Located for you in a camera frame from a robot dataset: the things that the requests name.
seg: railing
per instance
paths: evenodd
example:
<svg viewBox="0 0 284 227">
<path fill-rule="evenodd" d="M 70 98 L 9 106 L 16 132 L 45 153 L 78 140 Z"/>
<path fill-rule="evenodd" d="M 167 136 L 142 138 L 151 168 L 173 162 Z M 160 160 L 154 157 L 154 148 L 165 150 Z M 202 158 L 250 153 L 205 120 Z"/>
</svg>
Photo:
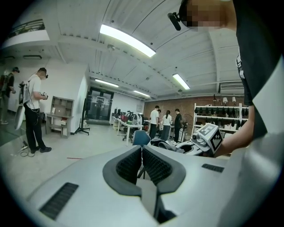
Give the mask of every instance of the railing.
<svg viewBox="0 0 284 227">
<path fill-rule="evenodd" d="M 7 36 L 7 39 L 26 32 L 39 30 L 45 30 L 45 26 L 42 19 L 29 21 L 27 23 L 14 27 Z"/>
</svg>

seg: black pants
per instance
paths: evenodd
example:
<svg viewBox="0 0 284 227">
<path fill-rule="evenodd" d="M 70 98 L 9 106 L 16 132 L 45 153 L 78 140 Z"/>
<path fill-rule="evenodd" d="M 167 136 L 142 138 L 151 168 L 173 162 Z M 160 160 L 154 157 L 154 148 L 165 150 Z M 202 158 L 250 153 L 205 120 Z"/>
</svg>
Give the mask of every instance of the black pants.
<svg viewBox="0 0 284 227">
<path fill-rule="evenodd" d="M 41 124 L 39 121 L 39 109 L 31 110 L 26 104 L 25 116 L 26 116 L 26 135 L 28 140 L 28 146 L 31 150 L 36 149 L 36 141 L 41 149 L 45 149 L 42 134 L 41 134 Z"/>
<path fill-rule="evenodd" d="M 179 130 L 181 128 L 174 128 L 174 141 L 177 143 L 178 142 L 178 137 L 179 137 Z"/>
<path fill-rule="evenodd" d="M 164 125 L 161 140 L 166 141 L 169 138 L 170 125 Z"/>
<path fill-rule="evenodd" d="M 151 124 L 151 127 L 150 127 L 150 138 L 151 138 L 151 140 L 155 138 L 156 132 L 157 132 L 157 125 Z"/>
</svg>

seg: black t-shirt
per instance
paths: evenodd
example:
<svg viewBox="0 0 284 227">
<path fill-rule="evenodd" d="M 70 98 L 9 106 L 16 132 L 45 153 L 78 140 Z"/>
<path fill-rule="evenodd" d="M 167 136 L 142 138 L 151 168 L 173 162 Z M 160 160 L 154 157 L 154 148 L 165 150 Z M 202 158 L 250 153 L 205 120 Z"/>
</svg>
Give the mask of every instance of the black t-shirt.
<svg viewBox="0 0 284 227">
<path fill-rule="evenodd" d="M 174 121 L 174 127 L 175 128 L 181 128 L 181 123 L 180 121 L 182 120 L 181 114 L 177 114 L 176 119 Z"/>
<path fill-rule="evenodd" d="M 245 88 L 245 104 L 253 105 L 253 99 L 274 71 L 281 52 L 275 28 L 269 27 L 271 13 L 262 10 L 258 4 L 249 0 L 233 0 L 237 16 L 237 40 L 239 56 L 236 59 L 238 71 Z M 274 3 L 265 4 L 273 9 Z M 267 133 L 264 122 L 255 107 L 253 138 Z"/>
<path fill-rule="evenodd" d="M 12 73 L 9 74 L 7 88 L 6 88 L 6 95 L 7 95 L 7 97 L 10 97 L 10 92 L 11 92 L 10 87 L 14 86 L 14 81 L 15 81 L 14 75 Z"/>
</svg>

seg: red line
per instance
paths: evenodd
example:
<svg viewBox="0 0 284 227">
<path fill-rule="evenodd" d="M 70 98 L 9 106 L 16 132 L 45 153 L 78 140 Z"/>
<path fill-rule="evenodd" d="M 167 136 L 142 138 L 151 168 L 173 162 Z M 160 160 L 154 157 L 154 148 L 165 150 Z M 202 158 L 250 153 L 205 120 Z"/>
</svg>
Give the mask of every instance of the red line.
<svg viewBox="0 0 284 227">
<path fill-rule="evenodd" d="M 82 159 L 82 158 L 69 158 L 69 159 Z"/>
</svg>

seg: sneaker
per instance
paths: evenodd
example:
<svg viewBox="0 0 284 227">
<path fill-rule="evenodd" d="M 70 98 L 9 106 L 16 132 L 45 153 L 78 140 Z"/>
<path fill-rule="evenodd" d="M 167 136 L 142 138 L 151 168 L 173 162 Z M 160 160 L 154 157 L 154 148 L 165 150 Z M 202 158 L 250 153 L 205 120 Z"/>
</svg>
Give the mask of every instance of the sneaker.
<svg viewBox="0 0 284 227">
<path fill-rule="evenodd" d="M 50 152 L 50 151 L 51 151 L 51 147 L 46 147 L 45 149 L 40 149 L 41 153 Z"/>
<path fill-rule="evenodd" d="M 34 154 L 36 151 L 38 151 L 40 148 L 39 147 L 36 147 L 35 149 L 31 149 L 31 154 Z"/>
</svg>

